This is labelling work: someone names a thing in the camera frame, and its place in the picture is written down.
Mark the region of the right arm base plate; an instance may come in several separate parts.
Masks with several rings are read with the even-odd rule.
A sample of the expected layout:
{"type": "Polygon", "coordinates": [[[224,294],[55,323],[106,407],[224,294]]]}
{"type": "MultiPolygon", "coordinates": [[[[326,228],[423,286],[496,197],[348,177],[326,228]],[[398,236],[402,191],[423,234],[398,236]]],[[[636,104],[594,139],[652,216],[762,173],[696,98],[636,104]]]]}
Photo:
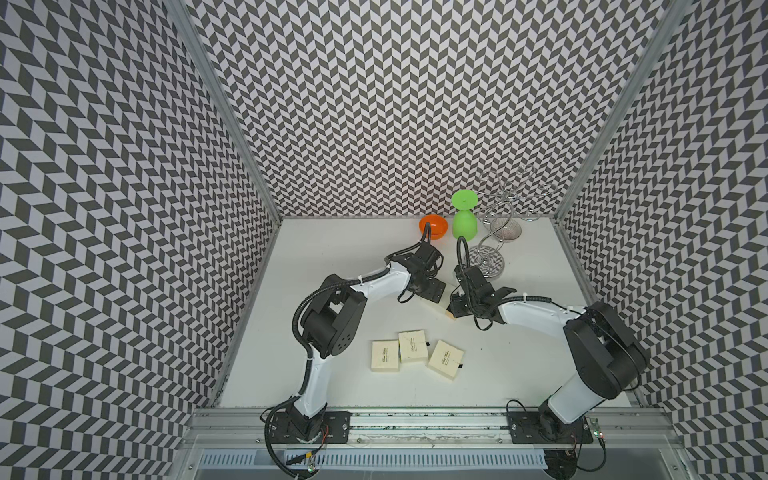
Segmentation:
{"type": "Polygon", "coordinates": [[[594,442],[586,417],[566,424],[549,413],[510,412],[507,421],[514,444],[589,445],[594,442]]]}

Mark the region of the cream drawer jewelry box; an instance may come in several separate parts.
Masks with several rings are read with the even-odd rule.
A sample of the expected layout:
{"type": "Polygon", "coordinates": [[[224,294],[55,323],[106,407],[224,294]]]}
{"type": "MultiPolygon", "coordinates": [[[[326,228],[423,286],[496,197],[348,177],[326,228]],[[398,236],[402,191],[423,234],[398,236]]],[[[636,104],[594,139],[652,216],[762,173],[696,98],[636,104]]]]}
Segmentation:
{"type": "Polygon", "coordinates": [[[456,317],[450,310],[450,294],[443,296],[438,302],[421,299],[421,304],[432,314],[455,321],[456,317]]]}

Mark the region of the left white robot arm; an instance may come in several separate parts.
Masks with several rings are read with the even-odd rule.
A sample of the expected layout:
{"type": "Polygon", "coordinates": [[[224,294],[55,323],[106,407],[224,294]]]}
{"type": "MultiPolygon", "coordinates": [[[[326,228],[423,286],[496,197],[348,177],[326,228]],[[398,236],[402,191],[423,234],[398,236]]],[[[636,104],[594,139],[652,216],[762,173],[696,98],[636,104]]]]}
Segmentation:
{"type": "Polygon", "coordinates": [[[296,394],[262,413],[263,421],[280,410],[302,422],[321,417],[328,404],[333,359],[354,340],[368,305],[393,295],[402,303],[406,293],[440,303],[446,283],[437,275],[444,256],[431,244],[432,239],[431,225],[426,224],[420,240],[387,255],[382,269],[350,279],[332,274],[299,303],[291,329],[306,351],[303,380],[296,394]]]}

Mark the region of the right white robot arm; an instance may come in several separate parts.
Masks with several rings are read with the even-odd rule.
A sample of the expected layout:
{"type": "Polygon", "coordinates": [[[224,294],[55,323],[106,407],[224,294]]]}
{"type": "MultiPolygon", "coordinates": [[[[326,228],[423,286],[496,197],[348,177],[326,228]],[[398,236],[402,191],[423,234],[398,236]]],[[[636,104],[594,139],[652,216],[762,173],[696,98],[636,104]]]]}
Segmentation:
{"type": "Polygon", "coordinates": [[[511,287],[494,288],[480,268],[470,261],[464,237],[456,244],[457,293],[450,296],[448,311],[455,317],[485,320],[488,331],[510,325],[543,333],[568,348],[575,373],[539,407],[527,424],[545,443],[555,443],[570,430],[583,431],[585,415],[639,383],[650,364],[650,353],[607,303],[565,307],[549,297],[521,294],[511,287]]]}

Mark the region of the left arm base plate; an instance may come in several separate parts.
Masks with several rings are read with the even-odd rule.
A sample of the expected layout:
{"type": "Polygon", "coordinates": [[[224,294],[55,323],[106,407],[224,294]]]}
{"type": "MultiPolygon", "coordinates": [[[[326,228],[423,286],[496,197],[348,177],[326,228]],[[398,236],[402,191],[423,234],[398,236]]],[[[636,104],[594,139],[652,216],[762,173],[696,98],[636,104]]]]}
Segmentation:
{"type": "Polygon", "coordinates": [[[280,411],[268,423],[266,438],[276,444],[346,444],[350,423],[349,411],[324,410],[313,417],[280,411]]]}

